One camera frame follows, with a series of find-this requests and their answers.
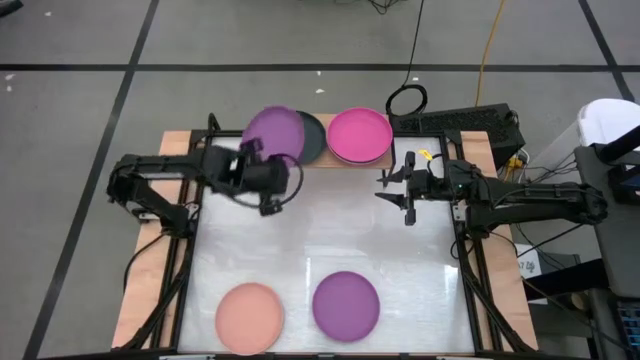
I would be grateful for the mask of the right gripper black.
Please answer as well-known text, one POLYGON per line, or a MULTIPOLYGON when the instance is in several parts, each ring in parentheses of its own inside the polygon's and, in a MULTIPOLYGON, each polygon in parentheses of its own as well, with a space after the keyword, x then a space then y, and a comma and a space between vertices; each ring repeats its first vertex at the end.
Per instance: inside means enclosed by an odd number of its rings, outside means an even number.
MULTIPOLYGON (((441 154, 431 154, 433 160, 441 158, 441 154)), ((390 183, 402 183, 406 180, 405 196, 403 194, 391 194, 377 192, 375 196, 386 200, 405 210, 405 224, 414 225, 416 222, 416 200, 443 200, 444 199, 444 180, 436 177, 431 170, 431 162, 427 160, 427 168, 425 170, 415 170, 416 153, 409 151, 405 155, 404 168, 400 168, 397 172, 387 174, 382 171, 382 177, 378 179, 384 186, 390 183)))

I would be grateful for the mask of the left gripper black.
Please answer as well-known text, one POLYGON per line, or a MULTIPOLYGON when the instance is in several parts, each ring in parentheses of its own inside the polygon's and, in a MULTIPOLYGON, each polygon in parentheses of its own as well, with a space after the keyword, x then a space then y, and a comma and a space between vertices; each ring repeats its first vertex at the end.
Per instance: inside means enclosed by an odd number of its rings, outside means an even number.
POLYGON ((262 150, 260 138, 241 142, 241 153, 236 153, 231 160, 235 167, 217 178, 217 191, 231 197, 245 193, 284 194, 290 175, 285 155, 270 155, 263 160, 262 150))

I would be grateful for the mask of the purple round plate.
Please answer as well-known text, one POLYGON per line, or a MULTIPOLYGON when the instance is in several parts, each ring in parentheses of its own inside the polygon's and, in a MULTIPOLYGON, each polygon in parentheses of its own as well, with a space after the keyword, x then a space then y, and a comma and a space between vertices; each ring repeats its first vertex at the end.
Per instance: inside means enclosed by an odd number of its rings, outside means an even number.
POLYGON ((351 271, 325 277, 312 299, 316 325, 339 342, 355 342, 368 336, 379 320, 380 311, 375 287, 364 276, 351 271))
POLYGON ((277 154, 298 159, 305 141, 303 120, 295 110, 287 107, 266 107, 254 116, 243 131, 242 143, 255 138, 262 143, 262 150, 258 154, 263 160, 277 154))

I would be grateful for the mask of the dark grey round plate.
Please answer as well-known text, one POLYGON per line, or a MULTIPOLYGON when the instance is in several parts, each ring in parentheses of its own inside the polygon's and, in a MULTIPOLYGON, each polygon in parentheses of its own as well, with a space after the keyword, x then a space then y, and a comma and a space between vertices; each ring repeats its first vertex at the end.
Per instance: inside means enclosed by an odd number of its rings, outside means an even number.
POLYGON ((298 111, 304 126, 304 146, 298 158, 302 165, 308 165, 318 159, 327 147, 326 130, 321 121, 304 111, 298 111))

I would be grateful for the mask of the pink round plate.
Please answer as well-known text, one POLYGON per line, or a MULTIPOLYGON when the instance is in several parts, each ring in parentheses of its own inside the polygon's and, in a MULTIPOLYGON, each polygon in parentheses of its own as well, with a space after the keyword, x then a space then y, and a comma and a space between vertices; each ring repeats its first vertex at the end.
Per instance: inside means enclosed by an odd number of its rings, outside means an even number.
POLYGON ((369 108, 351 108, 337 114, 326 130, 330 150, 349 163, 372 163, 391 147, 389 120, 369 108))

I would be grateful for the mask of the white paper sheet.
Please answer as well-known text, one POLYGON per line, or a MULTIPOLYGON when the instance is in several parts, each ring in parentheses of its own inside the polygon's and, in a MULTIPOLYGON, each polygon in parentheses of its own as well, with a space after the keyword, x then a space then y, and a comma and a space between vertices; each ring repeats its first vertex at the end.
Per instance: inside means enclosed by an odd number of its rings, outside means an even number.
POLYGON ((531 245, 515 244, 519 271, 522 277, 529 279, 542 274, 538 253, 531 245))

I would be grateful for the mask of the peach round plate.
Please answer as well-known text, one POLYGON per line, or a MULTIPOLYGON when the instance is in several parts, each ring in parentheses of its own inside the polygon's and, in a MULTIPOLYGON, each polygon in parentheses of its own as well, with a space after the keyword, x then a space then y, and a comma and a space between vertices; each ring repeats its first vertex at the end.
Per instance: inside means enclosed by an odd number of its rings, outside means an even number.
POLYGON ((284 309, 278 294, 260 283, 240 284, 220 301, 215 317, 216 334, 231 353, 251 356, 267 351, 284 326, 284 309))

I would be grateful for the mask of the white bin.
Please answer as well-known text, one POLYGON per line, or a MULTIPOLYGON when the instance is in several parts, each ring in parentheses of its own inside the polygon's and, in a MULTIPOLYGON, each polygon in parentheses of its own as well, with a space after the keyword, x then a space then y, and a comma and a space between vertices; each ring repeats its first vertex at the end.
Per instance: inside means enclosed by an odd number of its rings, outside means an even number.
POLYGON ((640 105, 622 99, 597 99, 580 109, 577 121, 583 146, 607 144, 640 126, 640 105))

